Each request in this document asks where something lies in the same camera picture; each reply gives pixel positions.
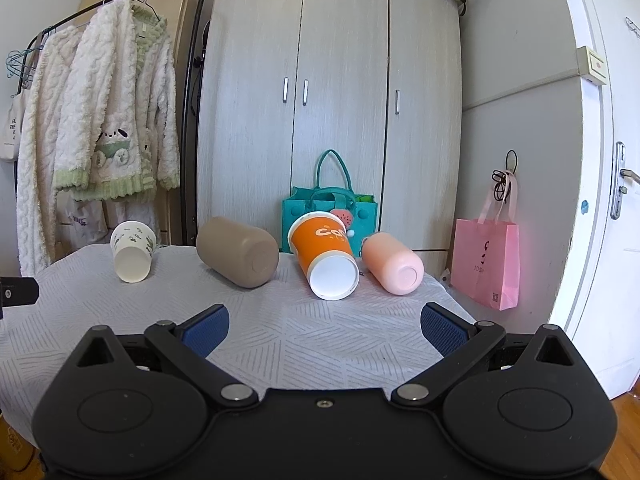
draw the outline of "white patterned tablecloth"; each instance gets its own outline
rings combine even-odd
[[[208,357],[264,395],[267,388],[342,389],[396,386],[442,356],[422,336],[420,312],[434,301],[473,322],[436,279],[425,274],[407,296],[393,296],[370,275],[340,301],[308,288],[295,258],[281,254],[274,278],[245,290],[206,267],[195,248],[154,254],[149,277],[121,282],[111,248],[94,245],[38,277],[40,299],[8,308],[0,320],[0,409],[33,442],[30,420],[49,383],[87,329],[142,333],[158,319],[181,323],[215,303],[230,314],[225,341]]]

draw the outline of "beige tumbler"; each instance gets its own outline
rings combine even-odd
[[[244,288],[268,282],[278,267],[278,243],[267,231],[214,216],[198,229],[200,259]]]

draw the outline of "blue gripper pad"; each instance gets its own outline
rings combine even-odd
[[[185,346],[206,358],[229,332],[229,311],[226,306],[216,304],[177,328]]]
[[[430,307],[430,304],[433,303],[427,303],[420,313],[422,335],[446,357],[469,340],[468,331]]]

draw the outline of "pink bottle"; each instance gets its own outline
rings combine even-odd
[[[422,283],[420,257],[389,233],[375,233],[362,243],[362,261],[388,292],[404,296]]]

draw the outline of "wall switch box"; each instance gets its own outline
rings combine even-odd
[[[598,86],[609,83],[607,62],[596,51],[588,46],[582,46],[577,51],[577,57],[578,72],[583,78]]]

